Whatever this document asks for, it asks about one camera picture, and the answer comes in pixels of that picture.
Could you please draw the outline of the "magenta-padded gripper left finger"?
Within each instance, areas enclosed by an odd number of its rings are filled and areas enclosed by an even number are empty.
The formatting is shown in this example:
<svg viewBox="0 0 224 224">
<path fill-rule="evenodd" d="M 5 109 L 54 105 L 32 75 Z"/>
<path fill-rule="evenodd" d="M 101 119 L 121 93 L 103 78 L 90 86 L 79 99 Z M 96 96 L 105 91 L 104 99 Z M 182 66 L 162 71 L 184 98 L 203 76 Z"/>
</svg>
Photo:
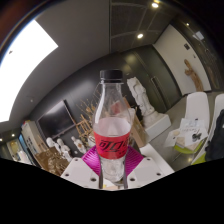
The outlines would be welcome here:
<svg viewBox="0 0 224 224">
<path fill-rule="evenodd" d="M 84 188 L 101 189 L 101 163 L 96 147 L 92 147 L 81 158 L 73 158 L 61 177 Z"/>
</svg>

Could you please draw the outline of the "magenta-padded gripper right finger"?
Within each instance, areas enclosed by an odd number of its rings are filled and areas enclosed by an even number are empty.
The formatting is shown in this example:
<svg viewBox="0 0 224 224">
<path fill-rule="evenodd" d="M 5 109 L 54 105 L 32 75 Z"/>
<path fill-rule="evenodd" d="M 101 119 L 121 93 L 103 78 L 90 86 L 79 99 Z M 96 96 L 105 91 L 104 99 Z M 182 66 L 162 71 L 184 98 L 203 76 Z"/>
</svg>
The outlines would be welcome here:
<svg viewBox="0 0 224 224">
<path fill-rule="evenodd" d="M 164 177 L 164 173 L 151 157 L 144 157 L 131 146 L 124 162 L 124 188 L 143 187 Z"/>
</svg>

